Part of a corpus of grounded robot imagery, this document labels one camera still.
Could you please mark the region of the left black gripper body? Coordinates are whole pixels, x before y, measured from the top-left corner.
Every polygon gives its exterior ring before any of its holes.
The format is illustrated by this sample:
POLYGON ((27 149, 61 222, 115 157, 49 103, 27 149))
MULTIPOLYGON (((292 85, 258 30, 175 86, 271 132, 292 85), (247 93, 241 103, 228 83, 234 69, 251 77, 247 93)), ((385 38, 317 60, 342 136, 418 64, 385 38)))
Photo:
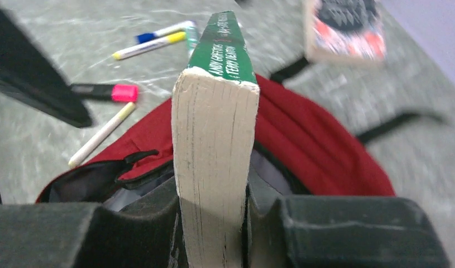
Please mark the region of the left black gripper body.
POLYGON ((76 128, 93 124, 83 102, 2 9, 0 92, 76 128))

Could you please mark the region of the green paperback book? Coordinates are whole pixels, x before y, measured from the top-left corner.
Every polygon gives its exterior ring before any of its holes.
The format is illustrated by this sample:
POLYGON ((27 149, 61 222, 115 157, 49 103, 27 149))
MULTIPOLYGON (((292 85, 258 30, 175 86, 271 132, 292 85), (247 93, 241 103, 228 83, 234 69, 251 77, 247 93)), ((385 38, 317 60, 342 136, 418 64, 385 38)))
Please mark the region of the green paperback book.
POLYGON ((241 228, 259 99, 235 14, 212 14, 171 98, 189 267, 242 266, 241 228))

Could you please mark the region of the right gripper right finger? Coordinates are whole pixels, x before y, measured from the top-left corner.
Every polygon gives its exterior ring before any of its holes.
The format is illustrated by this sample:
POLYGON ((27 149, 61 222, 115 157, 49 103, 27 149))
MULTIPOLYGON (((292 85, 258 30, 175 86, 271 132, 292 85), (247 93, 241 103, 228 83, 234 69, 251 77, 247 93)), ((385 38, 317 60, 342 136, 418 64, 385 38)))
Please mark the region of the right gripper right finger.
POLYGON ((281 195, 248 177, 249 267, 450 267, 427 214, 392 197, 281 195))

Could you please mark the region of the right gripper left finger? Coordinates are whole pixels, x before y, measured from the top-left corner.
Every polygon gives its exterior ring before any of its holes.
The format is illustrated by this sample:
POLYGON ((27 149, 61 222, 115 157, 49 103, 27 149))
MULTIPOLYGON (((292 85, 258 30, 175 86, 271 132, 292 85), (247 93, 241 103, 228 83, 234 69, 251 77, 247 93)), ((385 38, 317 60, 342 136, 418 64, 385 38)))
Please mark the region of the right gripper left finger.
POLYGON ((184 267, 175 180, 120 212, 97 203, 0 205, 0 267, 184 267))

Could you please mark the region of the red backpack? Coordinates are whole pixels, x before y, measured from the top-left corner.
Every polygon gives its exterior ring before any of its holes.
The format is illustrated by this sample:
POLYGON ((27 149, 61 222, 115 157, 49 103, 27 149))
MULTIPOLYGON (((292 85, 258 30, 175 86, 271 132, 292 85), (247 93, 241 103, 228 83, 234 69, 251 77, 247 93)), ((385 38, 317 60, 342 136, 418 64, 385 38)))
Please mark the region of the red backpack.
MULTIPOLYGON (((395 194, 365 144, 417 119, 443 123, 426 111, 405 111, 350 134, 328 111, 288 89, 280 79, 257 77, 261 89, 251 162, 281 194, 395 194)), ((44 187, 38 203, 98 202, 119 211, 173 178, 171 102, 133 125, 87 164, 44 187)))

